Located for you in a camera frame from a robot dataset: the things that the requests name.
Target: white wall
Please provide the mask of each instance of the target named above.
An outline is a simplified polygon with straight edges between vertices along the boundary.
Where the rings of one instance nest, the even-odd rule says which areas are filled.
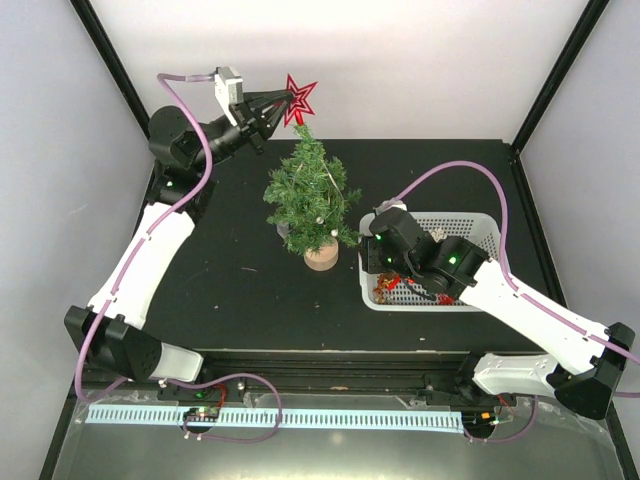
[[[611,2],[523,153],[569,305],[640,352],[640,3]],[[629,365],[620,388],[640,391]],[[640,467],[640,400],[616,400]]]
[[[252,91],[318,80],[320,138],[511,142],[587,1],[92,3],[149,112],[166,104],[157,72],[232,65]],[[222,113],[210,85],[180,92],[203,121]]]
[[[63,326],[128,243],[151,156],[68,1],[0,23],[0,477],[38,477],[75,364]]]

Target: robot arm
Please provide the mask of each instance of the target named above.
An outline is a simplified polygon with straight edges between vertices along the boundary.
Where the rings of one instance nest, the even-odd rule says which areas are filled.
[[[293,100],[287,90],[243,93],[242,77],[229,67],[216,69],[215,96],[225,115],[202,126],[217,162],[224,161],[246,144],[260,154]],[[91,343],[88,359],[126,378],[173,378],[190,382],[202,367],[202,356],[169,345],[143,331],[153,295],[174,255],[191,234],[213,194],[210,181],[183,208],[171,213],[151,236],[149,226],[179,202],[200,181],[204,150],[182,111],[173,106],[158,110],[149,122],[149,148],[155,154],[154,180],[145,200],[140,225],[114,273],[85,308],[73,306],[65,326],[76,348],[105,302],[111,300]],[[133,250],[135,260],[111,295],[114,281]]]
[[[626,359],[589,337],[595,335],[629,350],[635,336],[630,328],[622,324],[607,328],[576,315],[512,276],[518,287],[514,291],[500,264],[482,249],[460,237],[437,242],[402,208],[380,213],[369,229],[372,236],[363,238],[361,244],[365,271],[395,272],[430,293],[460,299],[490,313],[547,352],[484,355],[471,370],[478,393],[555,396],[580,415],[604,418]],[[586,333],[561,323],[550,312]]]

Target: black table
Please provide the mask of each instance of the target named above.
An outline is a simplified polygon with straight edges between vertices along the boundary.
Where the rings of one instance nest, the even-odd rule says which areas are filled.
[[[274,206],[262,195],[269,170],[291,154],[293,145],[271,141],[261,157],[245,150],[214,169],[219,185],[213,200],[162,280],[145,330],[199,350],[539,351],[482,312],[370,310],[361,298],[355,249],[341,246],[338,264],[322,273],[288,253],[275,227],[266,223]],[[362,200],[348,215],[354,228],[374,206],[435,165],[462,159],[485,165],[507,195],[512,271],[547,293],[507,145],[498,140],[329,140],[325,147],[344,163],[348,185],[362,188]],[[405,201],[410,211],[483,212],[500,224],[493,186],[468,168],[439,173]]]

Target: tree topper star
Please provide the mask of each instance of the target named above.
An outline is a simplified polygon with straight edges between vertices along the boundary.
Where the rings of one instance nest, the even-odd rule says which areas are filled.
[[[311,93],[311,90],[318,84],[318,82],[310,83],[309,85],[305,85],[304,87],[298,87],[296,82],[293,80],[291,75],[287,74],[287,90],[293,92],[294,98],[289,108],[284,115],[284,125],[285,127],[289,125],[289,122],[295,117],[298,125],[304,125],[304,119],[302,118],[303,113],[308,113],[309,115],[315,115],[315,112],[309,105],[309,101],[307,97]]]

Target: mesh basket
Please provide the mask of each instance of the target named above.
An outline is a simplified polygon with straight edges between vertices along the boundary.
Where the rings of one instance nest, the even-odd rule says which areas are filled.
[[[422,213],[412,212],[411,215],[418,221],[420,226],[432,232],[442,229],[448,236],[464,237],[475,245],[489,253],[492,258],[498,258],[500,246],[500,231],[498,224],[489,215],[484,213]],[[360,220],[360,233],[371,235],[369,225],[374,219],[374,214],[370,213]],[[376,303],[376,295],[373,290],[378,286],[378,275],[370,275],[362,270],[362,259],[360,260],[360,287],[362,289],[362,299],[364,303],[373,310],[394,311],[394,312],[476,312],[475,307],[470,307],[461,301],[456,301],[452,305],[440,305],[437,301],[431,301],[411,292],[402,283],[387,291],[384,290],[385,303]],[[414,285],[418,291],[422,290],[419,285]]]

